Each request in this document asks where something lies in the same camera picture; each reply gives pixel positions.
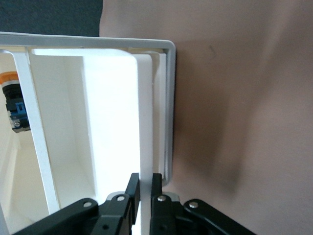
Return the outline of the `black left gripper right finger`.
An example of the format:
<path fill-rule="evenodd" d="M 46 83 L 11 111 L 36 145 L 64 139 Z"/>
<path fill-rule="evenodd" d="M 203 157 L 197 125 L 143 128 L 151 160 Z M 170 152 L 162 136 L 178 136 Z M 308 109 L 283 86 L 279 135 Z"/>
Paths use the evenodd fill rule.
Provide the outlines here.
<path fill-rule="evenodd" d="M 151 235 L 252 235 L 254 232 L 200 199 L 181 204 L 162 192 L 162 175 L 154 173 Z"/>

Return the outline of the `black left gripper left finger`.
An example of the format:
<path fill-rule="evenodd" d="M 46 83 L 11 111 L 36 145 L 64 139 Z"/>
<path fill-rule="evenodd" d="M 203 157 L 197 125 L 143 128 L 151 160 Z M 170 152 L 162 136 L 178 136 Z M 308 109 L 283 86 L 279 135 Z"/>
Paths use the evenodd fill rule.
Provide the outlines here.
<path fill-rule="evenodd" d="M 133 173 L 124 193 L 99 205 L 83 198 L 16 232 L 17 235 L 130 235 L 140 202 L 139 174 Z"/>

